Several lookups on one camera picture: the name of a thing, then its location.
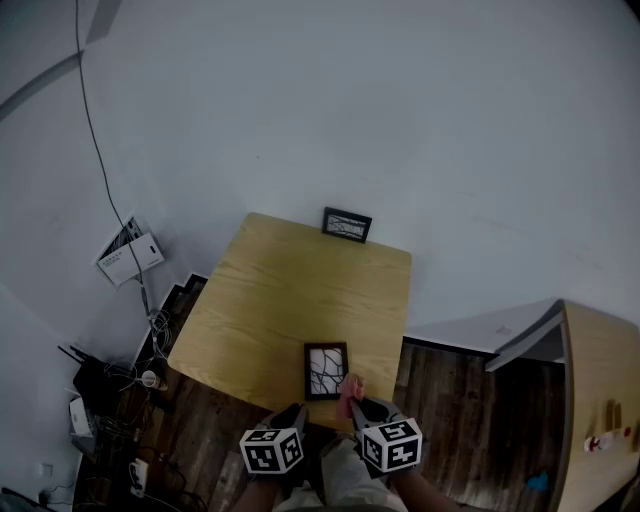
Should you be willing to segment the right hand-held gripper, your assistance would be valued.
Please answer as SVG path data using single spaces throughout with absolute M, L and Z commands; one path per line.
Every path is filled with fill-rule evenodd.
M 372 478 L 410 470 L 421 462 L 424 437 L 414 418 L 379 399 L 350 398 L 349 407 L 356 452 Z

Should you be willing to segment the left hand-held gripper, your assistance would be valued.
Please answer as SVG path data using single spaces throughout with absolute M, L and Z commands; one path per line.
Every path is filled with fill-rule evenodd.
M 303 440 L 309 411 L 303 404 L 271 412 L 240 439 L 247 483 L 276 483 L 284 495 L 303 480 Z

